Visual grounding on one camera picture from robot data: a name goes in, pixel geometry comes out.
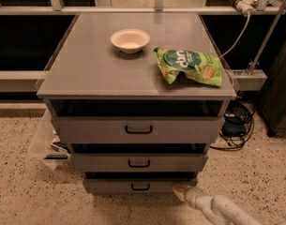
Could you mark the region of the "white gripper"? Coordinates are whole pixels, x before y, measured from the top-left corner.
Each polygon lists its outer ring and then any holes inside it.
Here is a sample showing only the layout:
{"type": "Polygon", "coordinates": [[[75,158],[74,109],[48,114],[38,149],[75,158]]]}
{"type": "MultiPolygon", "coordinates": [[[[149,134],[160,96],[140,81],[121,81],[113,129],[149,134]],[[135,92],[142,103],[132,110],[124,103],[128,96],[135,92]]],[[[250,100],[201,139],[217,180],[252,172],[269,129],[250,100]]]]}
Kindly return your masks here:
{"type": "Polygon", "coordinates": [[[213,197],[201,189],[187,184],[174,184],[173,192],[181,202],[186,202],[191,208],[200,210],[204,215],[213,215],[213,197]]]}

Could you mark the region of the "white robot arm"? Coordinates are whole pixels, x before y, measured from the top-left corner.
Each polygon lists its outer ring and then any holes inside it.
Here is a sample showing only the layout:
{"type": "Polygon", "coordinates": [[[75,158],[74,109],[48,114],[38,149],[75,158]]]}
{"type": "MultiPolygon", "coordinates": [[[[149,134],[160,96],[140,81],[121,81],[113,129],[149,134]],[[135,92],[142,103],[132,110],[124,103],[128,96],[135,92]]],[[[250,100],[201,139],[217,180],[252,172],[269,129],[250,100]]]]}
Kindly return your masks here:
{"type": "Polygon", "coordinates": [[[227,196],[211,196],[187,184],[174,184],[173,193],[181,202],[201,211],[213,225],[263,225],[227,196]]]}

